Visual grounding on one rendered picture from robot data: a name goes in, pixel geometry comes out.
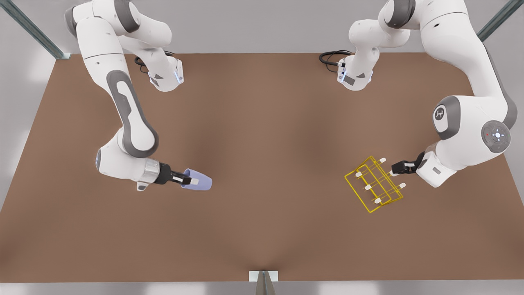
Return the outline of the blue cup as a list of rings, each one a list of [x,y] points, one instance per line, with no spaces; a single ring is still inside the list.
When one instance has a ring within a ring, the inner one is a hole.
[[[191,189],[195,191],[207,191],[212,187],[212,179],[196,170],[186,169],[183,172],[187,177],[191,178],[188,184],[181,184],[182,188]]]

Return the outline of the silver frame post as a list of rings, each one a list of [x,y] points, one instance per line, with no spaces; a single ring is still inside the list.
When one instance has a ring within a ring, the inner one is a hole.
[[[513,13],[524,5],[524,0],[509,0],[506,4],[477,32],[481,42],[486,41]]]
[[[256,282],[255,295],[276,295],[273,283],[278,281],[278,271],[249,271],[249,282]]]
[[[0,7],[32,36],[56,60],[67,60],[71,53],[64,53],[44,34],[32,20],[11,0],[0,0]]]

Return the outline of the yellow wire cup holder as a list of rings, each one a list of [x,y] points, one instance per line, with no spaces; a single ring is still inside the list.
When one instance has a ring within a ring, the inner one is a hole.
[[[381,165],[386,158],[368,157],[359,166],[344,176],[344,179],[359,198],[365,209],[372,213],[388,204],[404,198],[401,193],[406,184],[393,183],[392,172],[386,172]]]

